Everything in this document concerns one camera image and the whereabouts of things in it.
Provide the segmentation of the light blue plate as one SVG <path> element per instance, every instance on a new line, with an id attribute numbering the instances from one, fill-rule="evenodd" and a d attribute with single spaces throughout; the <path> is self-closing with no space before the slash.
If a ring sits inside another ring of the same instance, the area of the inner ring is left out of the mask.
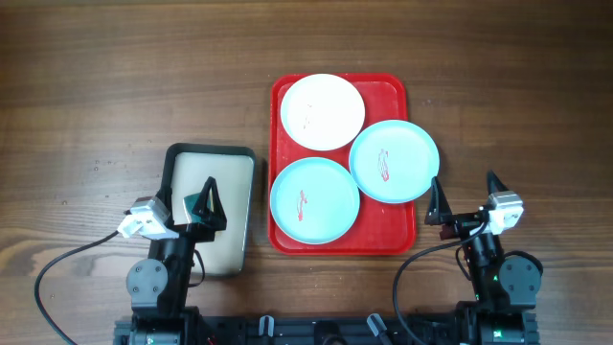
<path id="1" fill-rule="evenodd" d="M 279 173 L 271 187 L 269 206 L 284 234 L 297 242 L 319 245 L 340 239 L 352 228 L 360 195 L 340 164 L 309 157 Z"/>
<path id="2" fill-rule="evenodd" d="M 360 191 L 383 203 L 419 198 L 438 175 L 440 155 L 421 127 L 386 120 L 364 129 L 353 141 L 349 170 Z"/>

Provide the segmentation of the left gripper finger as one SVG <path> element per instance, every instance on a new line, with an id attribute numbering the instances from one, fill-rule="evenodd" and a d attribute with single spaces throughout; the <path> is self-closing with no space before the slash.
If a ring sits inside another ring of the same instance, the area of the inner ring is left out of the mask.
<path id="1" fill-rule="evenodd" d="M 171 195 L 172 188 L 170 185 L 162 186 L 155 195 L 168 211 L 169 216 L 166 220 L 166 223 L 173 223 Z"/>
<path id="2" fill-rule="evenodd" d="M 216 180 L 209 176 L 192 208 L 193 219 L 204 225 L 225 225 L 226 215 Z"/>

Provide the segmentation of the green yellow sponge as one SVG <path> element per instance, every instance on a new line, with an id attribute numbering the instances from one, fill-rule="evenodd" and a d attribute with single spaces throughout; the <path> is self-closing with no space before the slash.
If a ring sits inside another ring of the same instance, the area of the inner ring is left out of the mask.
<path id="1" fill-rule="evenodd" d="M 200 194 L 187 195 L 183 198 L 183 206 L 188 223 L 205 223 L 211 214 L 211 198 L 200 197 Z"/>

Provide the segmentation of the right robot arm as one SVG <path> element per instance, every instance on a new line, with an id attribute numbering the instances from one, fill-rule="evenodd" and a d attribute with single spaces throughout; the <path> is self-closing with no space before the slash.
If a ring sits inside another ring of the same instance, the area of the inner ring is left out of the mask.
<path id="1" fill-rule="evenodd" d="M 523 200 L 494 172 L 487 174 L 488 199 L 473 213 L 455 214 L 440 181 L 434 177 L 425 217 L 427 225 L 440 225 L 443 240 L 459 240 L 466 274 L 475 294 L 473 302 L 460 302 L 451 312 L 448 331 L 433 333 L 446 344 L 538 344 L 536 295 L 543 264 L 519 250 L 505 251 L 503 232 L 520 220 Z"/>

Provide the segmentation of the white plate with red stain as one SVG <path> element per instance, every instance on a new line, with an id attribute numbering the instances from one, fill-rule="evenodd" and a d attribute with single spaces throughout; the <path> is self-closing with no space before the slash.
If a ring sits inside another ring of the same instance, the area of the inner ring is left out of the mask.
<path id="1" fill-rule="evenodd" d="M 315 74 L 294 82 L 281 102 L 285 132 L 298 145 L 318 151 L 346 146 L 365 123 L 362 96 L 349 81 Z"/>

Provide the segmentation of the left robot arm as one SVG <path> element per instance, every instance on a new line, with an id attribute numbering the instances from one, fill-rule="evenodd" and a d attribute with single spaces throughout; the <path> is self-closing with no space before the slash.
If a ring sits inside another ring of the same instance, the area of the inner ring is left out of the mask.
<path id="1" fill-rule="evenodd" d="M 141 197 L 125 212 L 119 232 L 136 233 L 150 240 L 148 257 L 135 264 L 126 277 L 131 298 L 131 319 L 115 325 L 115 344 L 215 344 L 216 338 L 197 307 L 186 305 L 195 263 L 202 263 L 195 249 L 213 242 L 227 227 L 216 180 L 209 177 L 196 195 L 184 199 L 186 224 L 175 224 L 171 188 L 152 197 Z"/>

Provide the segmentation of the light blue plate front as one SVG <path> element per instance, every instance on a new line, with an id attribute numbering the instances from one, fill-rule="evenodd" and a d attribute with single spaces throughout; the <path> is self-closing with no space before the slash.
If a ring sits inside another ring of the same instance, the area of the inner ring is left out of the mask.
<path id="1" fill-rule="evenodd" d="M 297 242 L 319 245 L 340 239 L 352 228 L 360 195 L 340 164 L 309 157 L 279 173 L 271 187 L 269 206 L 284 234 Z"/>

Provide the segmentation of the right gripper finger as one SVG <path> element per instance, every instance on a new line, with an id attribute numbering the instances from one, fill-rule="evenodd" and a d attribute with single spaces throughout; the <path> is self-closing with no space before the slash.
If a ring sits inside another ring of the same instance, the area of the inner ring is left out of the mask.
<path id="1" fill-rule="evenodd" d="M 498 178 L 493 170 L 487 172 L 488 194 L 507 192 L 509 188 Z"/>
<path id="2" fill-rule="evenodd" d="M 437 176 L 431 180 L 430 202 L 425 215 L 426 225 L 443 225 L 453 222 L 453 213 Z"/>

